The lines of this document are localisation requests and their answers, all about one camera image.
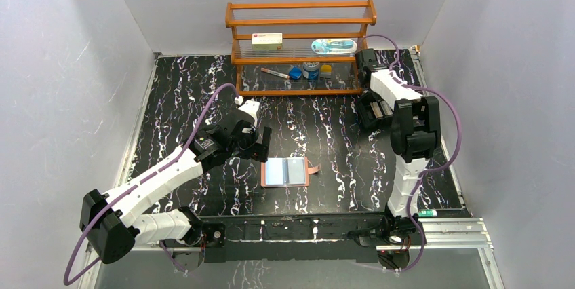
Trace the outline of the brown leather card holder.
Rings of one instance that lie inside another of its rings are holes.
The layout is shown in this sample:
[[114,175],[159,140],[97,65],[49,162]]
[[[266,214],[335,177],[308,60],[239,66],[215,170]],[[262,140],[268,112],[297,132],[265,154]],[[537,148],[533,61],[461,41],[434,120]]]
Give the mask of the brown leather card holder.
[[310,177],[317,174],[320,165],[312,166],[306,157],[268,158],[261,165],[262,187],[307,187]]

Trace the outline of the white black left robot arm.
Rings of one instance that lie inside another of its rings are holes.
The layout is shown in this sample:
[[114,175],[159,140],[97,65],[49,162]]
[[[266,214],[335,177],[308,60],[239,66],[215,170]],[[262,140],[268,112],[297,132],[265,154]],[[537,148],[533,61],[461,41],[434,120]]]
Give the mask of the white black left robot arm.
[[187,207],[149,214],[147,210],[184,183],[202,177],[230,158],[265,162],[271,129],[264,128],[258,142],[259,104],[253,100],[233,109],[222,121],[201,128],[188,148],[177,147],[164,160],[124,185],[100,193],[94,189],[83,198],[80,229],[104,264],[123,258],[135,246],[167,239],[194,246],[212,240],[221,228],[204,223]]

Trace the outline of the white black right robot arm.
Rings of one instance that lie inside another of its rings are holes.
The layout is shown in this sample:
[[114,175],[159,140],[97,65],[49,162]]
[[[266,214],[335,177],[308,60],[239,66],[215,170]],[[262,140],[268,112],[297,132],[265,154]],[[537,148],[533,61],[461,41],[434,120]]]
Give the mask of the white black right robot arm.
[[395,179],[387,209],[394,217],[417,212],[416,186],[441,140],[439,101],[424,96],[377,61],[373,49],[355,54],[358,78],[365,91],[357,99],[361,126],[385,130],[396,155]]

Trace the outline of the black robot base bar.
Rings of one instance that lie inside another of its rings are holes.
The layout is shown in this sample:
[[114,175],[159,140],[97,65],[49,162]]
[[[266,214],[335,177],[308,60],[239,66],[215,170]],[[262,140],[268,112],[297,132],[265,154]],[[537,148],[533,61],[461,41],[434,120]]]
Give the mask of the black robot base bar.
[[204,216],[202,221],[224,226],[223,245],[209,247],[205,260],[375,263],[383,217],[381,212]]

